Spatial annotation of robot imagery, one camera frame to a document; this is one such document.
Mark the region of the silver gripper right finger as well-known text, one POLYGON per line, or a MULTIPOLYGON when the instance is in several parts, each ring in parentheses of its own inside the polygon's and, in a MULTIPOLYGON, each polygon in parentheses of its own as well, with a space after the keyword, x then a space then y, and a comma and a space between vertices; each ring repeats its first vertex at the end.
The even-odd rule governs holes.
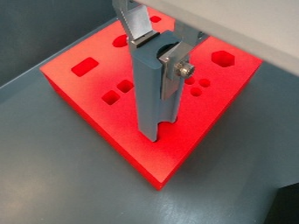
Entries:
POLYGON ((163 100, 167 100, 179 90, 181 81, 193 76, 195 66, 190 62, 190 53, 209 38, 203 31, 182 21, 175 22, 173 34, 179 39, 179 43, 159 57, 163 64, 163 100))

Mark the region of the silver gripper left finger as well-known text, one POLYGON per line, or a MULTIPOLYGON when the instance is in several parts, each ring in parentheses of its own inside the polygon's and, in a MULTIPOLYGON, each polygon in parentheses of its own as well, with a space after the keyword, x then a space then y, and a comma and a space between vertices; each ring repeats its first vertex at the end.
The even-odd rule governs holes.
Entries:
POLYGON ((130 45, 138 48, 159 35, 153 27, 147 7, 135 0, 113 0, 113 6, 126 30, 130 45))

